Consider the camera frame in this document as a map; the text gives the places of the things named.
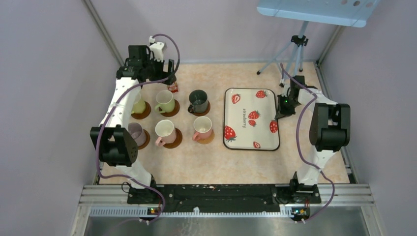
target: tripod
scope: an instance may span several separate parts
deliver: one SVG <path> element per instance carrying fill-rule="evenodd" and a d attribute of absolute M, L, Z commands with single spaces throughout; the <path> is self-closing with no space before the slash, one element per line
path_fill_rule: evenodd
<path fill-rule="evenodd" d="M 291 46 L 292 43 L 295 43 L 295 47 L 293 48 L 293 52 L 291 54 L 291 58 L 290 61 L 287 64 L 287 67 L 285 68 L 286 71 L 289 71 L 291 64 L 294 61 L 294 58 L 296 58 L 296 64 L 294 66 L 294 73 L 293 76 L 296 76 L 297 74 L 297 69 L 299 68 L 299 72 L 302 72 L 302 60 L 304 59 L 304 47 L 307 46 L 307 42 L 308 42 L 308 38 L 306 38 L 304 36 L 305 33 L 305 29 L 307 28 L 308 25 L 308 21 L 304 21 L 302 23 L 301 26 L 301 30 L 299 32 L 298 35 L 293 35 L 293 37 L 291 37 L 291 41 L 287 43 L 287 45 L 281 49 L 281 51 L 279 51 L 276 56 L 274 56 L 274 58 L 272 58 L 270 61 L 268 61 L 264 67 L 262 67 L 262 69 L 258 70 L 258 72 L 256 72 L 257 75 L 261 74 L 263 70 L 265 70 L 265 68 L 267 68 L 271 63 L 275 62 L 279 68 L 279 70 L 281 71 L 281 67 L 278 64 L 277 58 L 287 49 L 289 48 L 289 46 Z M 284 82 L 284 77 L 281 79 L 281 84 L 280 86 L 283 87 L 283 82 Z"/>

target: red strawberry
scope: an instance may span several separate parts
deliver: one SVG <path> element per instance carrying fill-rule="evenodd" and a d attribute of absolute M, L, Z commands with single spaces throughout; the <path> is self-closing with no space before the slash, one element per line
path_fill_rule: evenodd
<path fill-rule="evenodd" d="M 273 119 L 271 123 L 269 123 L 269 129 L 272 133 L 276 133 L 278 131 L 278 122 Z"/>
<path fill-rule="evenodd" d="M 224 127 L 224 138 L 227 140 L 227 142 L 234 141 L 236 137 L 237 136 L 235 131 L 231 127 L 226 125 Z"/>
<path fill-rule="evenodd" d="M 261 145 L 257 142 L 253 142 L 253 147 L 254 148 L 261 148 Z"/>
<path fill-rule="evenodd" d="M 250 119 L 249 124 L 252 125 L 253 127 L 255 127 L 256 126 L 256 121 Z"/>
<path fill-rule="evenodd" d="M 267 95 L 267 92 L 266 92 L 266 91 L 264 91 L 264 90 L 259 90 L 259 91 L 256 93 L 256 97 L 257 97 L 257 98 L 264 98 L 264 97 L 268 97 L 268 95 Z"/>
<path fill-rule="evenodd" d="M 249 113 L 248 118 L 249 119 L 257 119 L 259 118 L 261 114 L 258 111 L 252 111 L 251 113 Z"/>
<path fill-rule="evenodd" d="M 240 101 L 240 94 L 233 94 L 233 96 L 232 96 L 232 103 L 233 104 L 236 104 L 237 102 L 239 102 Z"/>

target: wooden coaster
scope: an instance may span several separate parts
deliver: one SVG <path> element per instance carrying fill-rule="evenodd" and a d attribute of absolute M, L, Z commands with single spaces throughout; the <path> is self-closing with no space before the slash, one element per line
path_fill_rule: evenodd
<path fill-rule="evenodd" d="M 144 132 L 145 132 L 145 134 L 146 134 L 146 141 L 145 141 L 145 143 L 144 144 L 142 144 L 141 146 L 138 146 L 138 150 L 141 150 L 141 149 L 144 149 L 148 144 L 149 144 L 149 141 L 150 141 L 150 135 L 149 135 L 149 133 L 144 129 Z"/>
<path fill-rule="evenodd" d="M 142 113 L 133 113 L 133 114 L 131 114 L 131 116 L 135 119 L 145 119 L 146 117 L 148 117 L 149 114 L 150 114 L 150 105 L 149 105 L 148 102 L 145 102 L 145 104 L 146 104 L 146 108 L 145 108 L 144 112 L 142 112 Z"/>
<path fill-rule="evenodd" d="M 165 144 L 164 145 L 165 148 L 172 149 L 172 148 L 178 147 L 178 145 L 181 144 L 181 142 L 182 142 L 182 133 L 177 128 L 175 128 L 175 132 L 177 133 L 177 138 L 175 139 L 175 141 L 173 143 L 171 143 L 171 144 Z"/>
<path fill-rule="evenodd" d="M 214 139 L 214 130 L 213 130 L 213 132 L 211 133 L 210 137 L 208 137 L 208 138 L 206 138 L 206 139 L 200 139 L 200 140 L 198 140 L 197 142 L 198 142 L 199 144 L 209 144 L 209 143 L 211 143 L 211 142 L 213 141 L 213 139 Z"/>
<path fill-rule="evenodd" d="M 209 113 L 209 111 L 210 111 L 210 102 L 208 102 L 207 109 L 206 109 L 205 112 L 203 112 L 203 113 L 192 113 L 192 114 L 197 116 L 197 117 L 202 117 L 202 116 L 207 115 L 207 113 Z"/>
<path fill-rule="evenodd" d="M 164 112 L 164 113 L 160 113 L 160 114 L 165 116 L 165 117 L 173 117 L 178 113 L 178 111 L 179 111 L 179 102 L 177 100 L 175 100 L 175 107 L 171 112 Z"/>

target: strawberry tray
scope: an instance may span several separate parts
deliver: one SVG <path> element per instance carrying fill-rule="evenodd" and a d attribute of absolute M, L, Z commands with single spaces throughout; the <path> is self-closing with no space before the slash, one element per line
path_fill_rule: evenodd
<path fill-rule="evenodd" d="M 239 150 L 277 150 L 280 140 L 275 113 L 275 94 L 269 89 L 226 90 L 224 145 Z"/>

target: mug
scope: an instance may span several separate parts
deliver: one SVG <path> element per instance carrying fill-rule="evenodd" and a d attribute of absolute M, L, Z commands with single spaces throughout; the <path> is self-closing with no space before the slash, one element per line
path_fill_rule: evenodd
<path fill-rule="evenodd" d="M 158 105 L 156 105 L 155 111 L 158 113 L 169 113 L 175 108 L 174 96 L 168 90 L 160 91 L 156 95 L 156 101 L 158 102 Z"/>
<path fill-rule="evenodd" d="M 138 95 L 135 98 L 135 103 L 133 104 L 132 114 L 133 113 L 142 114 L 145 111 L 145 108 L 146 108 L 145 101 L 142 98 L 141 93 L 138 93 Z"/>
<path fill-rule="evenodd" d="M 207 93 L 203 90 L 192 91 L 188 99 L 190 100 L 190 106 L 188 107 L 189 113 L 203 113 L 207 110 L 207 106 L 209 106 Z"/>
<path fill-rule="evenodd" d="M 146 142 L 146 134 L 142 126 L 138 123 L 130 123 L 127 126 L 130 136 L 135 140 L 138 147 Z"/>
<path fill-rule="evenodd" d="M 168 119 L 161 120 L 156 124 L 155 133 L 159 136 L 155 144 L 160 147 L 173 143 L 177 138 L 174 124 Z"/>
<path fill-rule="evenodd" d="M 198 117 L 194 121 L 194 130 L 193 141 L 209 138 L 213 132 L 211 119 L 208 117 Z"/>

